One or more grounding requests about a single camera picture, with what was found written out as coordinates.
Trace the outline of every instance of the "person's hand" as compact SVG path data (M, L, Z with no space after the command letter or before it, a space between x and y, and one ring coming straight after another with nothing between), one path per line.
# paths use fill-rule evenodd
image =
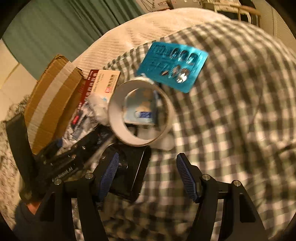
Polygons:
M34 202L34 203L29 203L27 205L28 209L30 210L31 213L33 213L34 215L36 214L39 206L40 206L41 202Z

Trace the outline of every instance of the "green curtain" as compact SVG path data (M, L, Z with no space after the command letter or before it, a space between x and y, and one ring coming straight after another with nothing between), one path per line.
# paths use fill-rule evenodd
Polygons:
M135 0L31 0L2 39L38 80L57 54L73 61L104 33L142 14Z

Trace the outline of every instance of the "tape roll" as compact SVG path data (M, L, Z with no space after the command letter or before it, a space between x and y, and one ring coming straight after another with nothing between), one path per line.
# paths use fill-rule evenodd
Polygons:
M172 128L175 113L173 104L170 101L169 97L166 95L166 93L157 85L144 81L144 79L148 78L137 77L118 86L115 89L108 104L108 118L113 133L121 142L136 147L149 145L154 141L164 137ZM122 111L125 102L125 97L127 97L127 95L133 90L139 88L146 88L153 91L157 91L163 101L165 112L167 114L166 123L164 127L159 132L159 135L154 139L145 140L136 137L128 130L124 123Z

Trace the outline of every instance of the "checkered blanket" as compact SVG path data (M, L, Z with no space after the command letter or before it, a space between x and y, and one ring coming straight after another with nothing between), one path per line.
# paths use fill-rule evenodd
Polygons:
M176 147L153 150L141 194L129 203L112 194L102 214L110 240L185 240L198 204L187 196L176 168L184 152L191 164L217 181L238 179L253 200L269 237L284 229L296 205L296 59L263 30L223 20L196 25L156 41L209 53L188 94L168 86L176 118ZM105 68L134 77L150 43ZM218 239L219 202L212 240ZM77 238L82 240L75 218Z

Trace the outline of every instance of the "blue gripper pad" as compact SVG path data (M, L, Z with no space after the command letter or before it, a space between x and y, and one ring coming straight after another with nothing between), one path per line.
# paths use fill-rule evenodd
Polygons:
M181 155L177 155L177 169L179 171L179 174L181 176L183 185L185 187L185 190L188 194L188 196L196 202L198 199L198 195L196 192L196 184L195 181L193 180L193 177L191 176L188 168L186 167L185 162L183 161Z
M107 196L110 187L112 185L114 176L117 172L119 166L119 154L116 152L112 157L104 175L102 176L100 187L99 187L99 202L104 200L104 197Z
M207 52L187 45L154 42L137 74L188 93L207 57Z

